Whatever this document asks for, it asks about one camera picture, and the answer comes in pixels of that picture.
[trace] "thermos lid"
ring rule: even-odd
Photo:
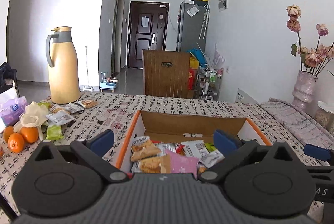
[[[51,31],[56,31],[56,32],[68,32],[71,31],[72,27],[69,26],[60,26],[53,28]]]

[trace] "open box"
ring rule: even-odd
[[[205,117],[196,115],[174,115],[138,110],[121,147],[116,167],[129,172],[132,164],[131,144],[135,137],[148,135],[152,141],[164,143],[203,140],[213,143],[216,129],[238,136],[239,139],[256,139],[260,145],[271,145],[270,141],[248,118]],[[186,137],[185,133],[199,137]]]

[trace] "thermos handle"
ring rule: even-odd
[[[51,59],[51,55],[50,55],[50,42],[51,42],[51,38],[57,38],[58,36],[59,34],[50,34],[46,38],[46,60],[49,63],[49,66],[51,68],[54,67],[54,62]]]

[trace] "white bottle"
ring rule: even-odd
[[[208,89],[209,89],[209,82],[206,81],[206,83],[204,84],[204,94],[208,94]]]

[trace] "blue logo on tissue pack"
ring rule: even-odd
[[[18,104],[14,104],[11,106],[13,111],[16,111],[17,109],[19,109],[19,105]]]

